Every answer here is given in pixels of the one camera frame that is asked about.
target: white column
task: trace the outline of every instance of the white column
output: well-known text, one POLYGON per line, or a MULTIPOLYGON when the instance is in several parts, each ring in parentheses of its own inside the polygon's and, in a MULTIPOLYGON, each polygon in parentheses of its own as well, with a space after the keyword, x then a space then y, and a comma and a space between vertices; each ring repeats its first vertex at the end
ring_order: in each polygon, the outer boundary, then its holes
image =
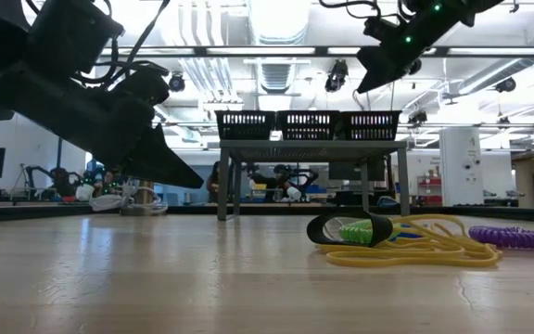
POLYGON ((440 132, 442 204, 483 204, 479 129, 449 128, 440 132))

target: metal table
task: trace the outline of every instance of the metal table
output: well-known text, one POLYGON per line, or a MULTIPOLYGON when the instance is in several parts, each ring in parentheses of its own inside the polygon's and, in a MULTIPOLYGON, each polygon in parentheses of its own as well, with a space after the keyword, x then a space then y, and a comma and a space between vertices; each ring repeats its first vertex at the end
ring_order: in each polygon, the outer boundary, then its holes
MULTIPOLYGON (((409 214, 407 143, 402 141, 268 141, 223 140, 220 142, 220 185, 228 185, 229 160, 234 162, 234 214, 240 214, 242 162, 355 162, 362 168, 362 206, 367 211, 368 159, 397 152, 399 160, 400 214, 409 214)), ((218 219, 227 218, 228 186, 220 186, 218 219)))

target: fluorescent light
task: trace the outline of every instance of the fluorescent light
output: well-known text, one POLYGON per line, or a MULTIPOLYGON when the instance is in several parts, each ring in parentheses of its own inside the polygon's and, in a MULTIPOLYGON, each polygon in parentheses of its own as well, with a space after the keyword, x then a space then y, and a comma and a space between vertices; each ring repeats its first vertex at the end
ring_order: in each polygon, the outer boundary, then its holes
MULTIPOLYGON (((132 47, 120 47, 119 55, 127 56, 131 53, 132 47)), ((101 56, 109 57, 112 53, 112 50, 109 47, 106 47, 102 51, 101 56)), ((167 56, 190 56, 195 55, 195 50, 190 47, 142 47, 137 52, 138 57, 145 56, 156 56, 156 55, 167 55, 167 56)))
POLYGON ((433 55, 436 53, 435 47, 430 47, 428 50, 424 51, 424 55, 433 55))
POLYGON ((231 110, 231 111, 240 111, 244 108, 244 103, 204 103, 203 109, 205 110, 231 110))
POLYGON ((440 151, 440 148, 412 148, 413 152, 429 152, 429 151, 440 151))
POLYGON ((449 55, 452 56, 491 56, 495 54, 496 57, 504 55, 525 55, 534 56, 534 47, 451 47, 449 55))
POLYGON ((227 56, 227 55, 312 55, 314 47, 301 46, 251 46, 251 47, 209 47, 208 55, 227 56))
POLYGON ((329 55, 355 56, 358 51, 360 51, 359 47, 329 47, 326 53, 329 55))
POLYGON ((312 62, 309 59, 283 59, 283 58, 269 58, 269 59, 244 59, 242 60, 247 65, 310 65, 312 62))

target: yellow cable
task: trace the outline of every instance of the yellow cable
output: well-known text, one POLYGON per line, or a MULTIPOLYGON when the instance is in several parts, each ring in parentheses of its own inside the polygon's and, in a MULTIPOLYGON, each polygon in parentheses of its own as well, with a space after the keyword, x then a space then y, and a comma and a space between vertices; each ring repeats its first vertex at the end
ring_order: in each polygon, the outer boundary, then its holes
POLYGON ((399 264, 439 264, 467 267, 495 266, 502 252, 495 246, 471 239, 464 224, 456 217, 443 214, 421 214, 391 218, 391 223, 408 225, 395 227, 395 231, 411 233, 421 238, 396 238, 375 248, 361 246, 318 245, 330 263, 355 267, 384 267, 399 264), (445 226, 434 223, 429 228, 414 223, 420 220, 444 220, 457 224, 461 235, 454 235, 445 226))

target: black plastic basket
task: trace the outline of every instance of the black plastic basket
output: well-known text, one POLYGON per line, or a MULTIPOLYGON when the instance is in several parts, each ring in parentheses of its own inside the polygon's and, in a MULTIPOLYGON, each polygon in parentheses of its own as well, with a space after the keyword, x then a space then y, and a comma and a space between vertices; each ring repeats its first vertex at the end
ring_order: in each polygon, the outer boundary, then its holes
POLYGON ((275 126, 273 111, 215 111, 222 140, 269 140, 275 126))
POLYGON ((401 111, 341 112, 342 140, 395 140, 401 111))
POLYGON ((291 110, 277 112, 277 129, 284 140, 332 140, 339 111, 291 110))

